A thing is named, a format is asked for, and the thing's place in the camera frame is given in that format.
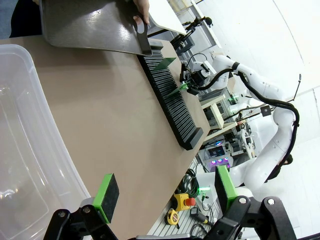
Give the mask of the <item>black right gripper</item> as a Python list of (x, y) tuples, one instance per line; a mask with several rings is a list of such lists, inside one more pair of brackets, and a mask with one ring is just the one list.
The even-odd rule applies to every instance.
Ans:
[(202, 73), (202, 70), (194, 71), (191, 74), (189, 72), (181, 72), (179, 82), (181, 85), (187, 85), (185, 89), (189, 94), (196, 96), (199, 93), (199, 88), (204, 86), (207, 78), (208, 75)]

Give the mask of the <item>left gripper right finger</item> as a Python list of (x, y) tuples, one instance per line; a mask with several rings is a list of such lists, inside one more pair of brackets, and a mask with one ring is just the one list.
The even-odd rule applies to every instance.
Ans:
[(204, 237), (206, 240), (235, 240), (243, 228), (254, 229), (261, 240), (295, 240), (296, 234), (283, 202), (276, 196), (262, 201), (238, 195), (226, 166), (215, 167), (214, 187), (222, 210)]

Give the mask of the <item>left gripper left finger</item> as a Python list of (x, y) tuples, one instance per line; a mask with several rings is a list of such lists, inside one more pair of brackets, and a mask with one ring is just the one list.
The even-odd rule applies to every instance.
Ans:
[(106, 174), (95, 197), (83, 200), (70, 212), (56, 210), (44, 234), (45, 240), (116, 240), (111, 223), (119, 197), (119, 187), (113, 173)]

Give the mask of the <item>person's left hand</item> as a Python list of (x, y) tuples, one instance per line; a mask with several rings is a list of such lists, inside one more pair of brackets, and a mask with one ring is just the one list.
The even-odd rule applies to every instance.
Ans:
[(133, 3), (136, 5), (139, 12), (142, 14), (144, 22), (148, 25), (150, 24), (149, 19), (149, 10), (150, 10), (150, 3), (148, 0), (133, 0)]

